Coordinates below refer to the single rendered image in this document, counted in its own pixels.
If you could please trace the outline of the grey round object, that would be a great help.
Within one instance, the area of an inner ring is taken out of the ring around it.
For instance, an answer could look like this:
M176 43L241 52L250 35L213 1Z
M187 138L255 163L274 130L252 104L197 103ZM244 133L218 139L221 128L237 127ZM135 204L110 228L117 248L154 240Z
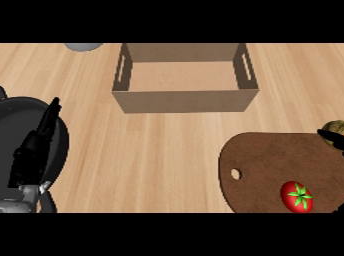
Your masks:
M66 43L66 48L74 52L92 51L101 46L101 43Z

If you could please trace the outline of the open cardboard box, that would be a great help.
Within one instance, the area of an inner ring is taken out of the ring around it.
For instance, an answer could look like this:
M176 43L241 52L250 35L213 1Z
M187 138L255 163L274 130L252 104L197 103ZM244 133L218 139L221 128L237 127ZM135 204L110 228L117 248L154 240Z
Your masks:
M111 94L126 113L241 112L259 88L243 43L125 43Z

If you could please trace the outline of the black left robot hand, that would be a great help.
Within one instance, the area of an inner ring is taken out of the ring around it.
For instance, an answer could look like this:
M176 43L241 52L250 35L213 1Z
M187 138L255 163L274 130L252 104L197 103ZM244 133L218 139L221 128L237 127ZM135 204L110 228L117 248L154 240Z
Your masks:
M39 184L48 161L58 112L58 98L54 98L43 111L36 129L27 133L18 148L14 150L8 188Z

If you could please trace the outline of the red tomato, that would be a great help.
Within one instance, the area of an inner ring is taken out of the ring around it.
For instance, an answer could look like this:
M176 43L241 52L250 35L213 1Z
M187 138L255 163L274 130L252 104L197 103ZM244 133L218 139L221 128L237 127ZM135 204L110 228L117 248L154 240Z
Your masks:
M287 181L280 188L280 199L284 207L293 213L309 213L312 210L312 195L305 185Z

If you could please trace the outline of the brown wooden cutting board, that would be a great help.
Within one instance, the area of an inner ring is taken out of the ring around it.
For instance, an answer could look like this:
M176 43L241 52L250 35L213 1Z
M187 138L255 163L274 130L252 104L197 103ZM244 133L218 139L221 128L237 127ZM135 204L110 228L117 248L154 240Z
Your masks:
M222 195L237 213L284 213L281 185L294 181L312 195L312 211L344 203L344 156L314 133L241 133L218 158Z

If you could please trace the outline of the black round pan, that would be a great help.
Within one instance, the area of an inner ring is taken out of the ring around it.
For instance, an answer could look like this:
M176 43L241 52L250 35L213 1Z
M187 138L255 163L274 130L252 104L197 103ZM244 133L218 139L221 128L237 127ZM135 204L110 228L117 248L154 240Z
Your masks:
M20 199L23 197L18 188L7 187L14 160L12 154L27 133L38 127L49 103L30 97L9 97L0 86L0 199ZM67 150L69 133L66 124L58 117L45 171L38 185L45 181L51 182L49 187L54 184L66 162Z

